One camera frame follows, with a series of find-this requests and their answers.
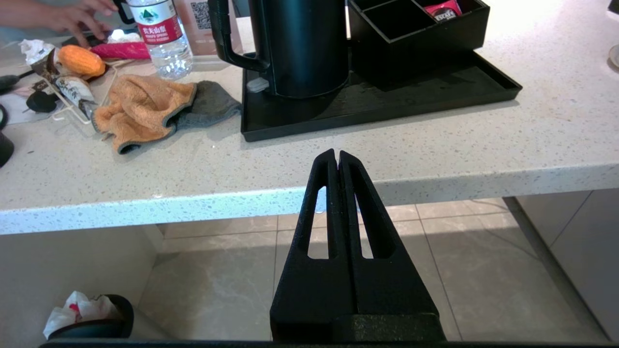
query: white quartz countertop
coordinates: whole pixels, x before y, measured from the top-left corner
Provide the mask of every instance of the white quartz countertop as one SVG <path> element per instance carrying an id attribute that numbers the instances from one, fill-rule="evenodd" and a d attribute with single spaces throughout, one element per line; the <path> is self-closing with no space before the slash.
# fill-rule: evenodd
<path id="1" fill-rule="evenodd" d="M 524 86 L 515 101 L 260 142 L 245 142 L 237 116 L 128 155 L 75 121 L 10 125 L 0 234 L 298 212 L 313 159 L 331 148 L 361 159 L 386 205 L 619 187 L 608 0 L 486 2 L 478 52 Z M 240 100 L 241 69 L 186 81 L 201 79 Z"/>

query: white tissue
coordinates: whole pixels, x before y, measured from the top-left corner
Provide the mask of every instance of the white tissue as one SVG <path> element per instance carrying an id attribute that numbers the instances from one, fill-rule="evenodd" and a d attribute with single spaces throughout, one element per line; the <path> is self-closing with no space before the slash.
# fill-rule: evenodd
<path id="1" fill-rule="evenodd" d="M 28 65 L 32 65 L 47 57 L 51 50 L 56 48 L 43 40 L 24 40 L 19 43 L 19 46 L 22 49 L 22 53 L 26 55 L 26 64 Z"/>

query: red coffee packet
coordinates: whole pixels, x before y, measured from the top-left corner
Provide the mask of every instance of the red coffee packet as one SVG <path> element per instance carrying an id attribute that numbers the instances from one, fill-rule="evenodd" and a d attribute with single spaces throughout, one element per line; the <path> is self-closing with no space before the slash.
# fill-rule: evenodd
<path id="1" fill-rule="evenodd" d="M 438 5 L 426 6 L 425 9 L 439 22 L 462 15 L 462 11 L 456 0 L 449 0 Z"/>

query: black electric kettle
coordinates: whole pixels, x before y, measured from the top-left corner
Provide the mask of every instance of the black electric kettle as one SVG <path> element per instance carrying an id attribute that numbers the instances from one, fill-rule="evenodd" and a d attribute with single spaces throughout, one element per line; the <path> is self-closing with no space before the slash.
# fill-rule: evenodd
<path id="1" fill-rule="evenodd" d="M 315 97 L 346 83 L 344 11 L 344 0 L 249 0 L 256 44 L 256 57 L 249 58 L 232 50 L 228 0 L 209 0 L 219 58 L 260 72 L 268 84 L 262 81 L 257 85 L 272 95 L 289 98 Z"/>

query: tile floor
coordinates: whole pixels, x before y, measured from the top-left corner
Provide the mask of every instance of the tile floor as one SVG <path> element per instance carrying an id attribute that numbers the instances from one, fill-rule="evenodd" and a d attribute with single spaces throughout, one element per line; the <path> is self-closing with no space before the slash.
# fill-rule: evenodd
<path id="1" fill-rule="evenodd" d="M 522 213 L 502 199 L 387 210 L 450 341 L 606 340 L 542 263 L 543 249 L 514 218 Z M 281 215 L 160 225 L 166 240 L 140 309 L 181 339 L 269 340 L 269 308 L 296 222 Z M 308 254 L 326 253 L 326 218 L 317 214 Z"/>

